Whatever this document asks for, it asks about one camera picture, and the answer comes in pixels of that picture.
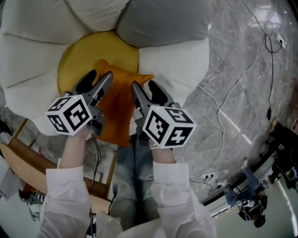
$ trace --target yellow cushion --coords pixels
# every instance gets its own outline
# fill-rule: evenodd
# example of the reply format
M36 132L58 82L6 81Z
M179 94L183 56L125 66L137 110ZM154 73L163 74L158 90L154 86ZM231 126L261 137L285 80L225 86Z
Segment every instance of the yellow cushion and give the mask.
M59 92L71 91L76 82L90 70L99 72L99 59L137 73L139 49L125 43L114 31L83 37L67 48L59 63Z

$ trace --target orange cloth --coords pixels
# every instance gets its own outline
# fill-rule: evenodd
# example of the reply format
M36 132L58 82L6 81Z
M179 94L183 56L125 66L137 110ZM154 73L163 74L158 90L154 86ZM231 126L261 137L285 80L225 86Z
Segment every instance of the orange cloth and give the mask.
M109 65L104 59L99 60L99 78L108 71L113 73L114 80L97 106L102 109L106 122L102 135L98 138L112 144L128 147L129 123L135 106L131 97L130 85L133 81L137 81L143 87L145 82L153 78L153 75L133 73Z

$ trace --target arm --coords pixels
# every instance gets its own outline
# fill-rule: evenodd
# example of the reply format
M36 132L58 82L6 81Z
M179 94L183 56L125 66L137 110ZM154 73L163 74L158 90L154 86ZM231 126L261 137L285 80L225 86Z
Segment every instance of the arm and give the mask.
M44 216L38 237L84 237L90 225L90 201L83 180L83 161L88 129L68 137L63 151L62 169L47 169Z
M151 191L166 237L216 237L209 211L190 188L188 164L176 164L170 149L154 149L152 155L154 183Z

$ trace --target gray cushion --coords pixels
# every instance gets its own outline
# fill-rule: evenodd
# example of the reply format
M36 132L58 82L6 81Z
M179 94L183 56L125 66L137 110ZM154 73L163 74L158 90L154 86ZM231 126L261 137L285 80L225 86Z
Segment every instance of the gray cushion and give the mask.
M142 48L207 38L207 0L130 0L117 26L128 44Z

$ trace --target white cable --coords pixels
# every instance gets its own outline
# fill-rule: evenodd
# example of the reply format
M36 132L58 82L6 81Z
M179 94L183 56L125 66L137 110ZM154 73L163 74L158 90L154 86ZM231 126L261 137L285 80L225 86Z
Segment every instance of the white cable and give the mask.
M285 39L285 33L283 32L283 30L280 28L280 27L277 27L277 28L274 28L274 25L273 25L273 23L271 22L271 21L266 21L266 23L265 23L265 25L264 25L264 27L265 27L265 30L262 28L262 26L260 25L260 23L259 23L259 21L258 21L258 19L257 19L257 17L252 13L252 11L248 8L248 6L246 5L246 3L244 2L244 0L241 0L243 3L244 3L244 5L246 6L246 8L247 8L247 10L254 16L254 18L256 19L256 21L257 21L257 24L259 25L259 27L261 28L261 30L269 37L269 38L272 38L274 35L277 37L277 34L276 34L276 31L278 30L278 29L280 29L281 31L282 31L282 33L283 33L283 35L284 35L284 40L285 40L285 43L286 43L286 39ZM272 36L270 36L267 32L266 32L266 25L267 25L267 23L270 23L271 24L271 27L272 27ZM221 120L220 120L220 118L219 118L219 112L221 111L221 108L224 106L224 104L225 104L225 102L226 102L226 100L227 100L227 98L228 98L228 96L229 96L229 93L238 85L238 83L240 82L240 80L241 80L241 78L242 78L242 76L244 75L244 73L245 72L247 72L248 70L250 70L252 67L253 67L253 65L255 64L255 62L256 62L256 60L257 60L257 58L262 54L262 51L263 51L263 45L264 45L264 41L266 40L266 37L263 39L263 41L262 41L262 44L261 44L261 49L260 49L260 52L259 52L259 54L255 57L255 59L254 59L254 61L253 61L253 63L251 64L251 66L249 66L246 70L244 70L242 73L241 73L241 75L240 75L240 77L239 77L239 79L237 80L237 82L236 82L236 84L232 87L232 88L230 88L229 90L228 90L228 92L227 92L227 94L226 94L226 96L225 96L225 98L224 98L224 100L223 100L223 102L222 102L222 104L220 105L220 106L218 106L218 103L217 103L217 101L216 101L216 99L210 94L210 93L208 93L206 90L204 90L200 85L198 85L198 87L203 91L203 92L205 92L207 95L209 95L213 100L214 100L214 102L215 102L215 104L216 104L216 106L217 106L217 120L218 120L218 122L219 122L219 124L220 124L220 126L221 126L221 129L222 129L222 143L221 143L221 147L220 147L220 149L219 149L219 152L218 152L218 154L217 154L217 156L216 156L216 158L215 158L215 160L214 160L214 162L212 163L212 165L211 166L209 166L209 167L207 167L198 177L201 177L202 175L203 175L203 173L205 173L207 170L209 170L209 169L211 169L211 168L213 168L214 167L214 165L216 165L216 171L215 171L215 173L218 171L218 165L217 165L217 160L220 158L220 156L221 156L221 153L222 153L222 149L223 149L223 147L224 147L224 126L223 126L223 124L222 124L222 122L221 122Z
M220 106L218 106L218 103L217 103L216 99L215 99L210 93L208 93L208 92L207 92L206 90L204 90L200 85L198 85L198 87L199 87L204 93L206 93L207 95L209 95L209 96L214 100L214 102L215 102L215 104L216 104L216 106L217 106L217 120L218 120L218 122L219 122L219 124L220 124L220 127L221 127L221 129L222 129L222 143L221 143L219 152L218 152L217 156L215 157L215 160L214 160L214 162L212 163L212 165L209 166L209 167L207 167L205 170L203 170L203 172L201 172L201 174L200 174L198 177L201 177L203 173L205 173L207 170L213 168L214 165L217 166L216 162L218 161L219 157L221 156L221 153L222 153L222 150L223 150L223 147L224 147L224 126L223 126L223 124L222 124L222 122L221 122L221 120L220 120L220 118L219 118L219 113L220 113L220 111L221 111L221 108L224 106L224 104L225 104L225 102L226 102L226 100L227 100L227 98L228 98L230 92L233 90L233 88L235 88L235 87L238 85L238 83L240 82L240 80L241 80L241 78L243 77L244 73L247 72L248 70L250 70L250 69L253 67L253 65L255 64L255 62L256 62L256 60L257 60L257 58L262 54L264 41L265 41L265 38L264 38L263 41L262 41L262 45L261 45L261 49L260 49L259 54L257 54L257 56L255 57L255 59L254 59L254 61L252 62L252 64L251 64L246 70L244 70L244 71L241 73L241 75L240 75L239 79L237 80L236 84L228 90L228 92L227 92L227 94L226 94L226 96L225 96L225 98L224 98L224 100L223 100L223 102L222 102L222 104L221 104Z

